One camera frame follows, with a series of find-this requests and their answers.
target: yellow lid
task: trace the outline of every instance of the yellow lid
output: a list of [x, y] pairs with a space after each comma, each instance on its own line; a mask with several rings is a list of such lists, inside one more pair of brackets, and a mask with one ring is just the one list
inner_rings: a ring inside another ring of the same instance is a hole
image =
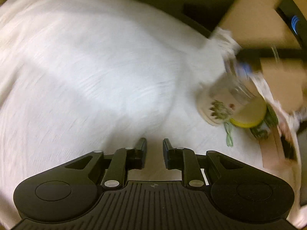
[[241, 128], [252, 128], [261, 123], [267, 111], [267, 104], [262, 97], [255, 97], [230, 122]]

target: ribbed black surface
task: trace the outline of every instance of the ribbed black surface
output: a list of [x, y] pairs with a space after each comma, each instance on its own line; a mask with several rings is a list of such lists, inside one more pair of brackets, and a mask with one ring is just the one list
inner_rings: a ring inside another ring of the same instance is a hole
[[25, 219], [15, 230], [293, 230], [284, 220], [248, 224], [217, 211], [202, 191], [184, 188], [180, 182], [128, 182], [118, 191], [105, 192], [83, 217], [58, 224]]

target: white cloth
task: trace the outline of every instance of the white cloth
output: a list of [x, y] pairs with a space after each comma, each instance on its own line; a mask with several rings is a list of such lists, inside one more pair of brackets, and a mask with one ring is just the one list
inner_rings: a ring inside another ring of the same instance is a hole
[[133, 0], [8, 0], [0, 7], [0, 219], [18, 221], [15, 187], [95, 149], [148, 140], [132, 179], [181, 179], [167, 171], [162, 140], [198, 154], [216, 150], [262, 167], [242, 129], [196, 110], [200, 84], [224, 71], [215, 41]]

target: crumpled white cloth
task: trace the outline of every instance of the crumpled white cloth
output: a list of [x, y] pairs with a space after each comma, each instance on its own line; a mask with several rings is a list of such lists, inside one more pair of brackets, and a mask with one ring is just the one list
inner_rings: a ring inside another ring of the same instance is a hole
[[217, 150], [262, 167], [242, 129], [226, 145], [196, 94], [224, 71], [221, 50], [157, 9], [133, 0], [8, 0], [0, 7], [0, 219], [19, 220], [15, 187], [95, 149], [148, 140], [131, 179], [176, 180], [162, 140], [198, 154]]

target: blue light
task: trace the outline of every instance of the blue light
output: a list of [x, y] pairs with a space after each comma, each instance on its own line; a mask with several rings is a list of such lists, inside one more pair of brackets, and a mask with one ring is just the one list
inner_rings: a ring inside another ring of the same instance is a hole
[[292, 17], [292, 20], [291, 20], [291, 26], [292, 26], [292, 29], [294, 30], [294, 32], [297, 34], [296, 32], [296, 24], [298, 23], [300, 19], [297, 17], [297, 16], [293, 16]]

